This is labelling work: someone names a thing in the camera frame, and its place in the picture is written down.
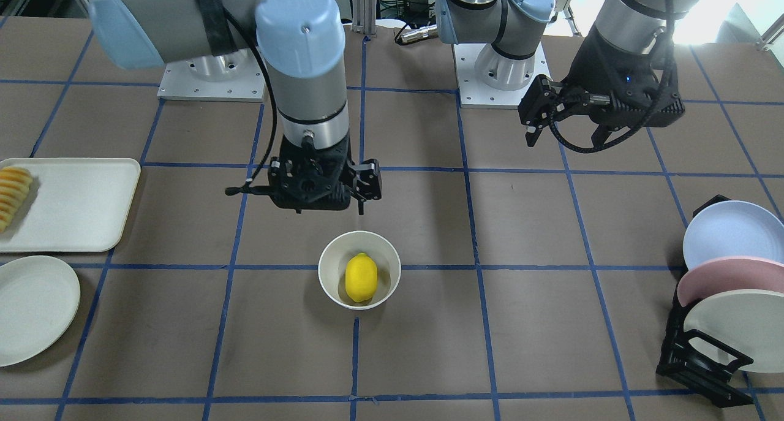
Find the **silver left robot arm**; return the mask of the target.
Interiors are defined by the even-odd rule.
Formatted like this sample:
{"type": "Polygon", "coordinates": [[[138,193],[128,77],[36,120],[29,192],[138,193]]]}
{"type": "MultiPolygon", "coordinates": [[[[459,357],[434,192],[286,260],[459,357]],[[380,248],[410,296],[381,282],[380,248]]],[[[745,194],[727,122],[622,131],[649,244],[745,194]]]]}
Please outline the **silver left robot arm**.
{"type": "Polygon", "coordinates": [[[698,2],[605,0],[562,80],[534,70],[556,0],[435,0],[433,25],[401,28],[394,39],[481,46],[479,81],[524,91],[517,111],[527,146],[549,130],[563,147],[592,154],[683,117],[674,32],[698,2]]]}

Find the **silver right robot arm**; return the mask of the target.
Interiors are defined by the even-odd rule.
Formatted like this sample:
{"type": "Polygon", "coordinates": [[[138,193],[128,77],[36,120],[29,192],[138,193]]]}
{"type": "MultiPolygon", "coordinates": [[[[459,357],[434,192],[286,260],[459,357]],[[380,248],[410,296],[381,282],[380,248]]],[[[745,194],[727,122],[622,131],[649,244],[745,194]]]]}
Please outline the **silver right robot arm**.
{"type": "Polygon", "coordinates": [[[336,0],[89,0],[93,31],[123,69],[249,50],[271,104],[271,138],[241,186],[277,208],[342,211],[382,198],[380,163],[351,156],[345,29],[336,0]]]}

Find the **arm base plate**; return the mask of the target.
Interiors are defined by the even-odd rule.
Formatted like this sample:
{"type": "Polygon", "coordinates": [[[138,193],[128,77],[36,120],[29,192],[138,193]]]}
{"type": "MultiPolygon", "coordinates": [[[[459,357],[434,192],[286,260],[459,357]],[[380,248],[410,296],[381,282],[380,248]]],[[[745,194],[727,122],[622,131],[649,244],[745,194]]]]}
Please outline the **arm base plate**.
{"type": "Polygon", "coordinates": [[[550,75],[541,44],[532,57],[510,59],[491,44],[453,46],[462,108],[516,109],[533,78],[550,75]]]}
{"type": "Polygon", "coordinates": [[[182,102],[263,102],[265,82],[250,49],[168,63],[157,96],[182,102]]]}

